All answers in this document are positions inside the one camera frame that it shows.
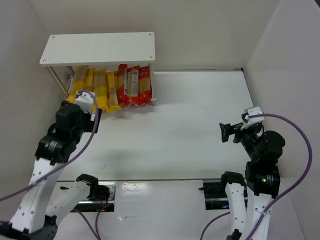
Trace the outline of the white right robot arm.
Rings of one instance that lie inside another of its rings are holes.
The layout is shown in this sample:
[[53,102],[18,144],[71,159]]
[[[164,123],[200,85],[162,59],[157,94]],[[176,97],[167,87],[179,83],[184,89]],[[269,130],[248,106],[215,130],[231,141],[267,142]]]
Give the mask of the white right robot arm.
[[266,240],[272,210],[266,207],[280,189],[278,159],[283,154],[285,139],[277,132],[265,131],[261,123],[242,129],[242,124],[219,125],[221,140],[241,143],[249,156],[245,174],[226,171],[221,176],[221,189],[229,202],[231,233],[228,240]]

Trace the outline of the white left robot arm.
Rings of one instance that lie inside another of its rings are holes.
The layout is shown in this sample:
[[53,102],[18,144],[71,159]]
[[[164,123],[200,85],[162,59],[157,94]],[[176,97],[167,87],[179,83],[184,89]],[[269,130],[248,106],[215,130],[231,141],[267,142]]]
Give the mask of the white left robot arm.
[[97,133],[102,110],[94,120],[92,113],[79,105],[63,101],[56,112],[56,122],[39,141],[29,185],[14,216],[0,223],[0,235],[12,240],[53,240],[58,226],[84,198],[107,203],[110,189],[98,178],[81,174],[61,197],[50,202],[56,182],[70,163],[83,133]]

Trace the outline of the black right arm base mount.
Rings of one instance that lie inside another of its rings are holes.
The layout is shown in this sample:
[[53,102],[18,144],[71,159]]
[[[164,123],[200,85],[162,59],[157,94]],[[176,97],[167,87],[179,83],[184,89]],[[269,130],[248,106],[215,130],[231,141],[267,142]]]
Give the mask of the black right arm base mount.
[[219,179],[203,180],[198,190],[203,192],[206,211],[229,209],[228,197]]

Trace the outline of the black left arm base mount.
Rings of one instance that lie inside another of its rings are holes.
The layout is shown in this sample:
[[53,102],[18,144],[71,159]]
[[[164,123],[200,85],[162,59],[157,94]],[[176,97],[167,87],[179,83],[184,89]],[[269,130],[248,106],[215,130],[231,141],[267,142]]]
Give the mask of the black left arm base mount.
[[91,186],[85,182],[75,181],[63,183],[60,187],[63,193],[70,193],[71,196],[75,196],[76,189],[84,190],[83,198],[74,207],[72,212],[78,210],[83,213],[97,213],[103,207],[107,206],[103,212],[114,211],[115,201],[115,183],[99,184],[97,188],[91,190]]

